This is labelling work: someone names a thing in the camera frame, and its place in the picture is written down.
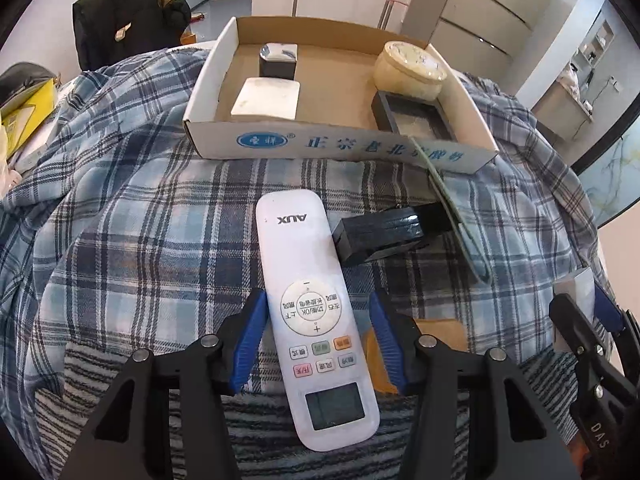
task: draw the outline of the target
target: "circular directional pad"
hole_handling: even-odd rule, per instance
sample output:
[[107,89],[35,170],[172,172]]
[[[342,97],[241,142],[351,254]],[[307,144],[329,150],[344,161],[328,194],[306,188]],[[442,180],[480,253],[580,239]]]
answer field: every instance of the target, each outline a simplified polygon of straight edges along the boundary
[[294,332],[316,336],[329,332],[338,323],[342,305],[331,286],[319,280],[300,280],[285,290],[280,311]]

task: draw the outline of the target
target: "floor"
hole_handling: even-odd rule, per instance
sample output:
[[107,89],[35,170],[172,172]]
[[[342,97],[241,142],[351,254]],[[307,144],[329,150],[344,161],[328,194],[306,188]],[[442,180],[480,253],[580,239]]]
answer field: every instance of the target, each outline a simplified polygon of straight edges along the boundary
[[205,15],[203,21],[191,24],[196,40],[216,40],[231,17],[251,15],[251,0],[209,0],[192,12],[203,12]]

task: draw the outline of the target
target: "remote control display screen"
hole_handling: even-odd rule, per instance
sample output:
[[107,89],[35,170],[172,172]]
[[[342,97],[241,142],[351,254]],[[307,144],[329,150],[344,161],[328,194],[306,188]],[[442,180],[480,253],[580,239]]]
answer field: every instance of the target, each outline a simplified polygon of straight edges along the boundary
[[306,394],[306,405],[314,430],[325,430],[364,418],[356,383]]

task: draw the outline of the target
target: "blue plaid shirt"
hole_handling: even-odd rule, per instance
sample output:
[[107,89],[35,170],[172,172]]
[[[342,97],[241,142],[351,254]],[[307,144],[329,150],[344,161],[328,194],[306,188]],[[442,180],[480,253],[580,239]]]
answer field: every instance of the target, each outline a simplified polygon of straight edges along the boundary
[[[1,203],[0,414],[45,478],[33,397],[62,390],[66,343],[161,354],[215,332],[263,285],[254,208],[264,193],[309,188],[340,214],[434,200],[423,170],[390,162],[201,159],[182,115],[206,56],[160,51],[83,73],[55,140]],[[521,362],[552,341],[554,279],[588,265],[610,288],[575,174],[514,98],[482,80],[468,90],[500,154],[475,175],[443,177],[494,282],[473,279],[448,235],[345,279],[356,313],[386,288],[414,317],[459,319],[471,351],[501,346]],[[265,340],[245,389],[280,381]]]

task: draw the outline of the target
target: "green button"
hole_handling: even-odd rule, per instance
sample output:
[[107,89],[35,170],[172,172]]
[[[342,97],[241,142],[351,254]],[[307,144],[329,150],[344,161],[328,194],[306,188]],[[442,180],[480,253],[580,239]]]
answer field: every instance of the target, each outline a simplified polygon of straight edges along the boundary
[[331,345],[328,341],[318,341],[311,345],[314,355],[328,354],[331,351]]

